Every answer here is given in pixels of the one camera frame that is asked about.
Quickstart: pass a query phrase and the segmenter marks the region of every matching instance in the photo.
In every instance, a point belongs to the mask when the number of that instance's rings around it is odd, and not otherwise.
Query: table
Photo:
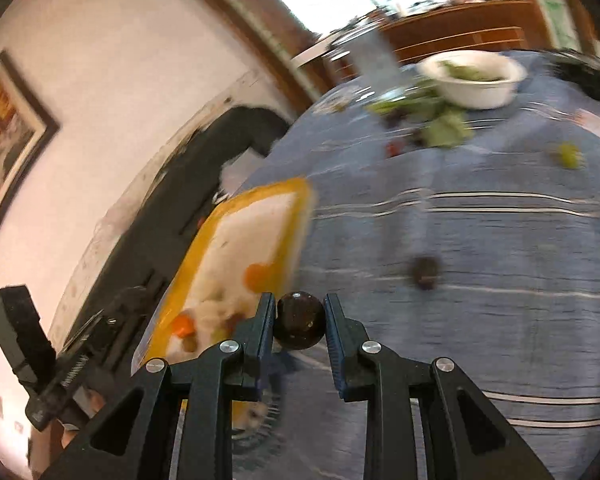
[[[464,146],[386,158],[408,128],[386,130],[362,104],[324,115],[314,105],[244,189],[305,175],[319,200],[294,288],[337,292],[400,355],[453,358],[570,480],[600,449],[600,138],[571,117],[600,117],[600,102],[539,54],[510,55],[529,78],[512,105],[469,113],[476,135]],[[586,167],[556,164],[561,142]],[[422,254],[443,266],[428,292],[408,279]],[[338,398],[325,345],[293,359],[268,437],[234,455],[235,478],[361,478],[365,407]]]

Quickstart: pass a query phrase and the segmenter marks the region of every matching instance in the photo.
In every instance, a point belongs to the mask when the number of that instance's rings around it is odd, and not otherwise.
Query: white bowl
[[[475,66],[500,81],[465,81],[448,74],[441,61]],[[518,84],[526,77],[525,68],[517,61],[485,50],[453,50],[440,52],[418,63],[419,72],[435,81],[443,98],[463,108],[488,110],[508,105],[516,95]]]

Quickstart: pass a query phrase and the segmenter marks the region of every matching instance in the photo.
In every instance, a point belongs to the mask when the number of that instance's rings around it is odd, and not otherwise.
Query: picture frame
[[[0,224],[33,162],[58,130],[6,51],[0,53]]]

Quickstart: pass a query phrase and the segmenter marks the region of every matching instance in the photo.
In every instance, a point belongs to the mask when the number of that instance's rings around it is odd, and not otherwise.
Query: beige wall
[[[0,229],[0,287],[27,284],[47,330],[107,209],[191,116],[259,66],[199,0],[15,0],[0,19],[5,48],[61,127]],[[0,456],[22,472],[13,422],[28,428],[27,397],[1,352],[0,395]]]

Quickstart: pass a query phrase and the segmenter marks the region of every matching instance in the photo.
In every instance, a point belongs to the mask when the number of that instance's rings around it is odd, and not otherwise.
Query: triangular cutout
[[[109,414],[107,420],[91,437],[92,447],[116,456],[124,455],[131,436],[131,429],[140,410],[142,395],[142,390],[132,391],[117,409]]]
[[[482,455],[505,445],[504,436],[464,390],[458,392],[458,406],[474,455]]]

